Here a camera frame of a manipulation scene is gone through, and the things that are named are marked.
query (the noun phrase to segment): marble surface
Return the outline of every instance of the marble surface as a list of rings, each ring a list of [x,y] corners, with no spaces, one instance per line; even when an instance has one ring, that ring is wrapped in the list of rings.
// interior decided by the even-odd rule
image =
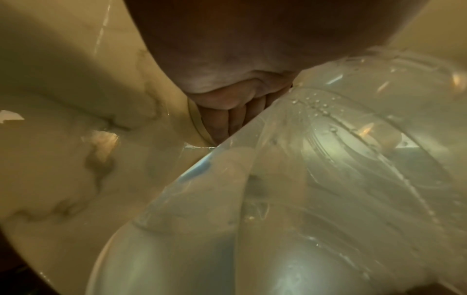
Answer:
[[[467,64],[465,13],[434,0],[394,45]],[[122,0],[0,0],[0,38],[0,223],[82,295],[110,236],[208,149]]]

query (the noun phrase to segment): human hand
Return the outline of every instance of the human hand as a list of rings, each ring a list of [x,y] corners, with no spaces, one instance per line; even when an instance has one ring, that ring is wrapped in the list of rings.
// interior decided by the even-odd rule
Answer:
[[[298,73],[383,44],[428,0],[126,0],[160,68],[221,143]]]

